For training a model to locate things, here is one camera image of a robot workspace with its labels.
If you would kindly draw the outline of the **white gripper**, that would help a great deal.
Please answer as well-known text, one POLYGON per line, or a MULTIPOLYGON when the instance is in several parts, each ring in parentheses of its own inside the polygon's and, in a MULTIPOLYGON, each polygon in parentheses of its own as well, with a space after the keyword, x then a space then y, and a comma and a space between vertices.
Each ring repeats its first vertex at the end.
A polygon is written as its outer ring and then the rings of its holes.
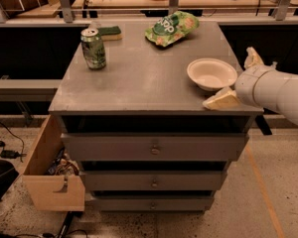
POLYGON ((254 47, 246 49, 247 57, 244 67, 247 68, 236 80, 234 89, 225 87, 215 95, 203 102, 203 106, 210 110, 228 109, 240 104, 257 106, 254 98, 254 87, 256 83, 269 71, 273 71, 272 66, 263 64, 263 60, 254 47))

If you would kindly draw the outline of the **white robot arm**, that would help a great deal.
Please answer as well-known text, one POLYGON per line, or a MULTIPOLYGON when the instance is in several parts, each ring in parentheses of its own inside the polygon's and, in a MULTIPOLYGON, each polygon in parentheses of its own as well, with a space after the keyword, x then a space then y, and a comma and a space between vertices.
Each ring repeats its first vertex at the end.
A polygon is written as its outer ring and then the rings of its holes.
POLYGON ((246 49, 245 71, 234 89, 225 87, 203 102, 210 110, 226 110, 241 104, 283 115, 298 126, 298 74, 281 72, 276 62, 265 65, 255 48, 246 49))

